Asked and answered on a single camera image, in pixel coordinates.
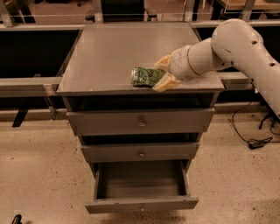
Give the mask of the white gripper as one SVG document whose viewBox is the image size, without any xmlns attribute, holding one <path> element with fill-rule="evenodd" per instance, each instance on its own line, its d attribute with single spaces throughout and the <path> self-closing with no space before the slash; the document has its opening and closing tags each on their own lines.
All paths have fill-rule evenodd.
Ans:
<svg viewBox="0 0 280 224">
<path fill-rule="evenodd" d="M 164 70 L 166 73 L 162 79 L 152 88 L 157 92 L 164 92 L 175 88 L 182 81 L 196 79 L 199 74 L 193 69 L 190 63 L 191 47 L 185 45 L 176 49 L 170 55 L 165 55 L 154 65 L 155 69 Z"/>
</svg>

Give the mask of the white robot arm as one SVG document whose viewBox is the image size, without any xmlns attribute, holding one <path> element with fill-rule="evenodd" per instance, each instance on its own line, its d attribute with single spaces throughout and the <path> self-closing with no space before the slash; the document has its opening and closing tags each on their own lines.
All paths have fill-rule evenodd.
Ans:
<svg viewBox="0 0 280 224">
<path fill-rule="evenodd" d="M 154 67 L 165 71 L 153 87 L 158 92 L 210 71 L 234 67 L 253 81 L 274 114 L 280 115 L 280 64 L 266 50 L 262 36 L 240 19 L 224 21 L 211 38 L 174 50 Z"/>
</svg>

